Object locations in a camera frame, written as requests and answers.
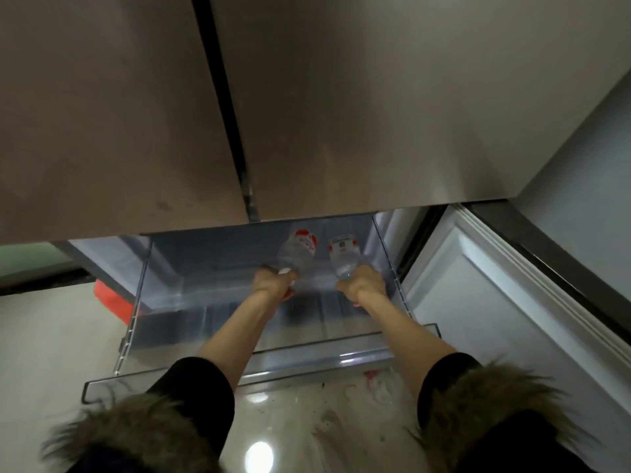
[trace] red plastic object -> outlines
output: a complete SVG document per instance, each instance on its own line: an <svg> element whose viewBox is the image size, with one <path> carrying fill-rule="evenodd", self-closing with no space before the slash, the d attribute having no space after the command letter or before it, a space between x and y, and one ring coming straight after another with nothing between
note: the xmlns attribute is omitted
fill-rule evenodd
<svg viewBox="0 0 631 473"><path fill-rule="evenodd" d="M101 281L97 281L97 283L94 284L94 296L99 299L107 310L125 322L125 325L129 325L131 314L134 311L133 305Z"/></svg>

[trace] plastic bottle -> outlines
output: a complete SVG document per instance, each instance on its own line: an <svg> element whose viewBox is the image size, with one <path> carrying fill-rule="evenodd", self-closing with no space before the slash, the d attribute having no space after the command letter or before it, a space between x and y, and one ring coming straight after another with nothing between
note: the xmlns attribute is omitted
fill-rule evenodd
<svg viewBox="0 0 631 473"><path fill-rule="evenodd" d="M317 243L317 237L310 230L292 228L289 238L278 253L279 273L284 274L291 269L300 273L310 270L314 263Z"/></svg>
<svg viewBox="0 0 631 473"><path fill-rule="evenodd" d="M362 250L352 233L329 239L329 258L340 280L349 279L362 262Z"/></svg>

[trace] fur trim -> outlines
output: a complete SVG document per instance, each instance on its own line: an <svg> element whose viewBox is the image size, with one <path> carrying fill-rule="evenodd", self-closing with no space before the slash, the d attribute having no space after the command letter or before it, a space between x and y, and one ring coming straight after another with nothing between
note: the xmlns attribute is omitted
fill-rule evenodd
<svg viewBox="0 0 631 473"><path fill-rule="evenodd" d="M157 395L133 395L109 410L83 411L77 421L57 429L43 456L74 464L91 445L114 448L156 473L221 471L193 422Z"/></svg>
<svg viewBox="0 0 631 473"><path fill-rule="evenodd" d="M543 415L560 441L575 443L579 428L558 404L562 392L544 380L514 365L491 364L465 373L442 394L434 392L420 438L432 472L453 472L486 432L524 410Z"/></svg>

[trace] tile floor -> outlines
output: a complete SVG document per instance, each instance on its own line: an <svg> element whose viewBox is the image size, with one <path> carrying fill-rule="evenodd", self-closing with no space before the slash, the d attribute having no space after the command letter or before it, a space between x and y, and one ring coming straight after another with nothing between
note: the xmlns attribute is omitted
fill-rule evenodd
<svg viewBox="0 0 631 473"><path fill-rule="evenodd" d="M0 470L47 471L38 450L83 383L111 374L126 326L81 284L0 297ZM237 398L231 473L426 471L396 372Z"/></svg>

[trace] red and white label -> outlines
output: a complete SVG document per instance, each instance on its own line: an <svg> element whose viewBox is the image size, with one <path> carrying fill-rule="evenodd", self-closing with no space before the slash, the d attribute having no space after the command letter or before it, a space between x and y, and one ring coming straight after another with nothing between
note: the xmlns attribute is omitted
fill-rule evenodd
<svg viewBox="0 0 631 473"><path fill-rule="evenodd" d="M311 257L316 254L317 247L317 238L311 232L306 229L298 229L293 234L293 240L296 242L300 242L304 247L307 248Z"/></svg>
<svg viewBox="0 0 631 473"><path fill-rule="evenodd" d="M343 252L356 252L361 254L357 239L352 234L335 237L329 240L329 255L336 256Z"/></svg>

